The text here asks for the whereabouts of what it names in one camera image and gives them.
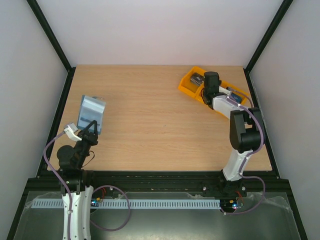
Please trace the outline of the blue leather card holder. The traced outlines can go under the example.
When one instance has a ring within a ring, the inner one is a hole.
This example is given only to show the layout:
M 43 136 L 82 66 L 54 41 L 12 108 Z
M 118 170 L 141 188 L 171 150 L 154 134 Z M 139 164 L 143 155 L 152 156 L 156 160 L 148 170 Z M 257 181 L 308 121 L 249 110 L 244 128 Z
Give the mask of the blue leather card holder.
M 97 122 L 97 133 L 100 135 L 103 125 L 103 117 L 106 109 L 106 102 L 96 97 L 83 95 L 81 98 L 77 128 L 83 130 L 92 121 Z

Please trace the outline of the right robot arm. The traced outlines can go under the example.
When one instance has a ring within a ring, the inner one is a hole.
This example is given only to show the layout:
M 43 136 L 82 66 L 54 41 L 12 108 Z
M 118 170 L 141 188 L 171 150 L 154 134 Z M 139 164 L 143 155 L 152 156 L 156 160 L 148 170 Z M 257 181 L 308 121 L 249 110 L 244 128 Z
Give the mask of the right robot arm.
M 201 97 L 209 108 L 229 120 L 232 151 L 221 171 L 222 180 L 218 183 L 218 191 L 229 196 L 236 189 L 234 182 L 244 177 L 243 172 L 249 159 L 265 144 L 265 129 L 260 109 L 238 103 L 231 93 L 223 90 L 221 84 L 217 72 L 205 72 Z

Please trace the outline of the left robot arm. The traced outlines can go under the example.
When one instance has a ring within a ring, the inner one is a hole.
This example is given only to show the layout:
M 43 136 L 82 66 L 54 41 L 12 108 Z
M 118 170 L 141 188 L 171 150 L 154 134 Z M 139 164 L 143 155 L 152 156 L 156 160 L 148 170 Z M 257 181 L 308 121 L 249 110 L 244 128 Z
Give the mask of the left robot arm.
M 58 174 L 63 202 L 63 239 L 90 240 L 90 208 L 92 203 L 93 172 L 84 170 L 86 157 L 92 146 L 98 144 L 98 123 L 91 121 L 78 134 L 74 123 L 67 124 L 64 133 L 75 142 L 75 146 L 64 145 L 57 151 Z

